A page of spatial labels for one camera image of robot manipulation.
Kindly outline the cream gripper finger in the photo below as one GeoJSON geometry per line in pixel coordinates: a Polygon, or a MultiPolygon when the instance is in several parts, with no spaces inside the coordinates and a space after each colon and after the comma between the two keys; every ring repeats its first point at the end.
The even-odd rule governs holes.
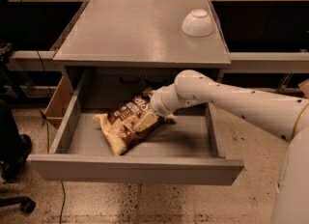
{"type": "Polygon", "coordinates": [[[136,132],[142,132],[154,125],[158,120],[158,116],[153,111],[147,111],[142,116],[137,124],[133,127],[136,132]]]}

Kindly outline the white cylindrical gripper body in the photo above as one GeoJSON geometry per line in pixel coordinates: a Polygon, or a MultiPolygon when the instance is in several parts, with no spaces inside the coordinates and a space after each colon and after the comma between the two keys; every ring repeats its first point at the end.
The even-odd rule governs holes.
{"type": "Polygon", "coordinates": [[[151,96],[150,107],[160,117],[173,114],[184,106],[185,100],[177,94],[174,84],[155,90],[151,96]]]}

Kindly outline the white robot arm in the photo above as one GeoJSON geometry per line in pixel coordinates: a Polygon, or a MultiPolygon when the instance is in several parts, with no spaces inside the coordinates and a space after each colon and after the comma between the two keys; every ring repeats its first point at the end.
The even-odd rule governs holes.
{"type": "Polygon", "coordinates": [[[219,84],[195,70],[154,91],[143,131],[176,110],[210,102],[289,143],[270,224],[309,224],[309,100],[219,84]]]}

